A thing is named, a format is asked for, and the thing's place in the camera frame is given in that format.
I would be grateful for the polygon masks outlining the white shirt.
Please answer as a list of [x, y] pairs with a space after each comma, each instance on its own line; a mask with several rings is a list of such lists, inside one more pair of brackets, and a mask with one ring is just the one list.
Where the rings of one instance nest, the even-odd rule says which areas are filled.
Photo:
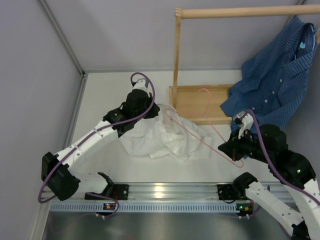
[[182, 161], [208, 159], [213, 138], [202, 128], [179, 116], [171, 105], [161, 104], [158, 116], [142, 119], [119, 141], [129, 155]]

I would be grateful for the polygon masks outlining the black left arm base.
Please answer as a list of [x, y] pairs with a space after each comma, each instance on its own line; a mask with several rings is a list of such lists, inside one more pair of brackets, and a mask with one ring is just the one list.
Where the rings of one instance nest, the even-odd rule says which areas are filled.
[[109, 197], [117, 201], [127, 201], [129, 195], [128, 184], [114, 184]]

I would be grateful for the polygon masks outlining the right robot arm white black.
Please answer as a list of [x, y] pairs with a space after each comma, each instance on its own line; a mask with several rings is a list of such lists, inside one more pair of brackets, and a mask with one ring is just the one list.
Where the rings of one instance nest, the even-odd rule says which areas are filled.
[[289, 150], [287, 136], [277, 126], [260, 126], [257, 133], [239, 130], [230, 134], [218, 150], [234, 162], [250, 157], [266, 163], [270, 173], [289, 192], [298, 210], [294, 210], [263, 186], [249, 172], [239, 175], [230, 184], [229, 193], [220, 193], [221, 200], [252, 200], [268, 212], [292, 240], [320, 238], [320, 190], [316, 173], [309, 160]]

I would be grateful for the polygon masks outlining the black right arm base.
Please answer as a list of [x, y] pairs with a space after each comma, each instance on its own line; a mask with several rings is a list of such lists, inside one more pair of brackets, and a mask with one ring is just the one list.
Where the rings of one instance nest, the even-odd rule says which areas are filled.
[[227, 204], [232, 204], [239, 200], [248, 200], [248, 198], [241, 192], [241, 190], [234, 186], [234, 184], [218, 184], [217, 193], [218, 199]]

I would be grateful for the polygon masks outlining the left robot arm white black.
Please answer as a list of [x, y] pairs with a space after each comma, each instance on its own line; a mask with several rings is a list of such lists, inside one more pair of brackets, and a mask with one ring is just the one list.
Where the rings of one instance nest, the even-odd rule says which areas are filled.
[[79, 169], [101, 148], [133, 129], [140, 119], [158, 116], [160, 108], [154, 95], [142, 89], [132, 90], [118, 108], [110, 110], [80, 140], [56, 154], [48, 152], [43, 156], [41, 179], [56, 198], [65, 201], [83, 194], [86, 199], [99, 196], [106, 200], [113, 195], [113, 182], [105, 173], [83, 174]]

